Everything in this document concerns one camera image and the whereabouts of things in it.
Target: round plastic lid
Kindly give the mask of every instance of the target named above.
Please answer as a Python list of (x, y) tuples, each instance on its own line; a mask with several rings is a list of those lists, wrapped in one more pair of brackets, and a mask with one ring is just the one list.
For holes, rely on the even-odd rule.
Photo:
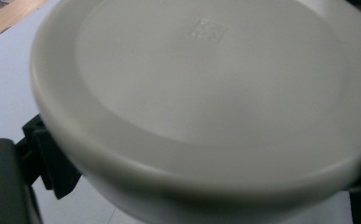
[(43, 119), (93, 174), (314, 195), (361, 173), (361, 14), (342, 1), (62, 1), (32, 75)]

